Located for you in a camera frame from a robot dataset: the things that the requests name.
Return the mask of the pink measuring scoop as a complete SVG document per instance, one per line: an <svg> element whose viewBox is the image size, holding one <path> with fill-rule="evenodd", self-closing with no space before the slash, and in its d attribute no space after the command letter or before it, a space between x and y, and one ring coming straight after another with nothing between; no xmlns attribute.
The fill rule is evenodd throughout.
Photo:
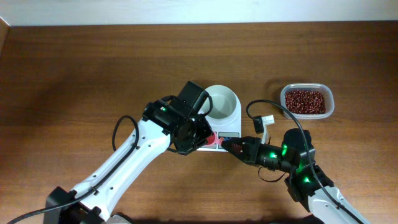
<svg viewBox="0 0 398 224"><path fill-rule="evenodd" d="M219 137L217 132L213 132L210 136L206 138L206 147L212 147L213 145L221 145L224 141L223 137Z"/></svg>

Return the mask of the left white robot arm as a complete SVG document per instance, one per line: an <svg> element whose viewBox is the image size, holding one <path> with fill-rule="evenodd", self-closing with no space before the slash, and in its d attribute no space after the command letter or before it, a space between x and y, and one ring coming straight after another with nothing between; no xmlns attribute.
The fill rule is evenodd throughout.
<svg viewBox="0 0 398 224"><path fill-rule="evenodd" d="M187 82L177 96L150 102L134 130L110 158L67 192L57 187L47 197L44 223L105 223L141 172L159 155L188 155L208 143L213 131L200 112L209 93Z"/></svg>

